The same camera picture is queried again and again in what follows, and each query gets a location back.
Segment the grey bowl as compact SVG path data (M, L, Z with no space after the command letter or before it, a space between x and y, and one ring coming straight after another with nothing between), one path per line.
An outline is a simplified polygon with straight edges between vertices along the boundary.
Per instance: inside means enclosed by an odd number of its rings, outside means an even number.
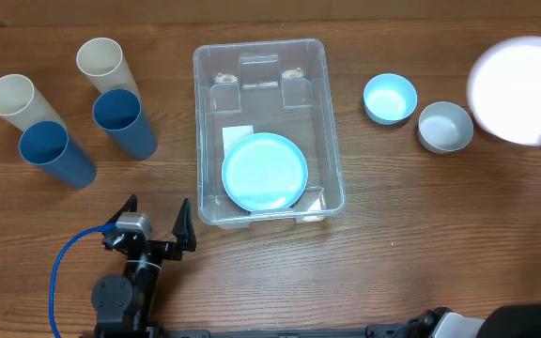
M471 142L473 135L470 115L452 102L431 103L419 115L418 139L425 149L433 153L457 152Z

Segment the blue cup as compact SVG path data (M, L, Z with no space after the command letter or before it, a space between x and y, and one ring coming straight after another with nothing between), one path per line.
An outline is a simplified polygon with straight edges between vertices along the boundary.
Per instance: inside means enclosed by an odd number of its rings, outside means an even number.
M158 142L141 101L130 90L102 93L92 109L93 119L127 154L137 160L152 156Z
M40 121L23 132L19 141L23 159L76 189L90 185L97 168L60 123Z

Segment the light blue bowl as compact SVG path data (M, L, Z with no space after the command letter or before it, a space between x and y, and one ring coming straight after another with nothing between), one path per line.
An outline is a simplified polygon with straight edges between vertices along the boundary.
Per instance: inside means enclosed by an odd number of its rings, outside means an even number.
M363 90L363 107L367 116L384 126L409 118L418 104L416 88L407 78L382 73L370 79Z

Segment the blue cup right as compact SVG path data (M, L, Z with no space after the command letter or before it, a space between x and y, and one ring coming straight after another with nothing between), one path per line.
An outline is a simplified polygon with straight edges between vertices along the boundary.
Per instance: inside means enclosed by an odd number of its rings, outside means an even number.
M102 93L92 109L93 119L127 154L137 160L152 156L158 142L141 101L130 90Z

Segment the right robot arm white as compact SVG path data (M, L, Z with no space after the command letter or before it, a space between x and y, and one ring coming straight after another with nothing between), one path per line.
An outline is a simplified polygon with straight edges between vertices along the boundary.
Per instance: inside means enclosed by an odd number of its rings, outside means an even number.
M460 315L439 307L398 327L394 336L541 338L541 303L502 306L486 319Z

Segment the beige cup far left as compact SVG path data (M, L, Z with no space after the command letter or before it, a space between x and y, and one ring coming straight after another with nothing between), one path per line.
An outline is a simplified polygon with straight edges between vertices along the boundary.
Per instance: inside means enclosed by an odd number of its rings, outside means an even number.
M55 121L66 126L33 82L21 74L0 78L0 117L21 131L40 121Z

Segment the blue cup left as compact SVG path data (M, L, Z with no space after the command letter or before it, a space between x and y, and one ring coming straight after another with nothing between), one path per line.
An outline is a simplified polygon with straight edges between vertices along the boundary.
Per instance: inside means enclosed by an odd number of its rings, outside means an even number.
M90 185L97 168L60 123L40 121L23 132L19 141L23 159L76 189Z

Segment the clear plastic storage bin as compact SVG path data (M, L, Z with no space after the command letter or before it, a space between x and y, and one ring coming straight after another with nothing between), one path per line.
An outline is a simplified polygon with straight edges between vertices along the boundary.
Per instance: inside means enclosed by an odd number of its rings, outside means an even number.
M221 228L340 213L346 196L323 44L203 45L193 54L200 219Z

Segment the light blue plate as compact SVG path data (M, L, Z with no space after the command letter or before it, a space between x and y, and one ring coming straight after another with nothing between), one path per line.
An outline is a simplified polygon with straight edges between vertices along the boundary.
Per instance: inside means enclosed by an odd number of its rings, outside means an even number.
M225 191L249 211L286 209L303 195L309 169L303 152L285 136L259 132L236 142L225 154Z

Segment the pink plate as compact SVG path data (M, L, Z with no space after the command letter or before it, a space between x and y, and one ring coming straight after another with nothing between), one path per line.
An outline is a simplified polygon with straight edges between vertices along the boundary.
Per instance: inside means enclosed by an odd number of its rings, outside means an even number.
M509 38L485 51L471 68L467 101L484 131L541 146L541 37Z

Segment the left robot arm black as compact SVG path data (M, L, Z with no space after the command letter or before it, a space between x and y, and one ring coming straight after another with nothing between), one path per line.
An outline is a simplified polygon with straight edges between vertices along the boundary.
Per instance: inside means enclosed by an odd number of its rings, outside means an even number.
M183 200L173 226L174 241L152 239L150 219L137 206L133 194L109 220L111 228L103 232L104 248L124 254L126 261L122 273L107 275L93 287L96 337L167 337L163 326L150 319L162 263L179 261L185 252L196 249L188 199Z

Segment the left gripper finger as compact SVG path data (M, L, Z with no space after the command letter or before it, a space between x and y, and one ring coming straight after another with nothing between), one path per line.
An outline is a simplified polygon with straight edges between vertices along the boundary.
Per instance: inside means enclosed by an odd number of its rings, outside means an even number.
M132 194L126 203L117 211L107 223L116 223L117 220L124 212L135 212L138 208L138 198L135 194Z
M176 247L181 251L196 250L196 235L193 228L191 203L188 198L183 200L172 234L176 237Z

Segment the beige cup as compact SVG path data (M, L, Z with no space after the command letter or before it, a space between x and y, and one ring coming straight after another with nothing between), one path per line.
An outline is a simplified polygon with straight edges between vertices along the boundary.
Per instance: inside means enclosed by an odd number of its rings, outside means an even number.
M121 46L111 38L93 38L76 54L78 69L101 93L123 88L141 98Z
M21 74L0 78L0 117L21 131L40 121L55 121L66 126L33 82Z

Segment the beige cup back left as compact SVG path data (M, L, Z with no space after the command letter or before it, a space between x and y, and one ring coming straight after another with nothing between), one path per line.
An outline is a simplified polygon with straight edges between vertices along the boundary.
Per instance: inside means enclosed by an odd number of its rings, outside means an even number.
M123 88L141 98L121 46L111 38L93 38L76 54L78 69L101 93Z

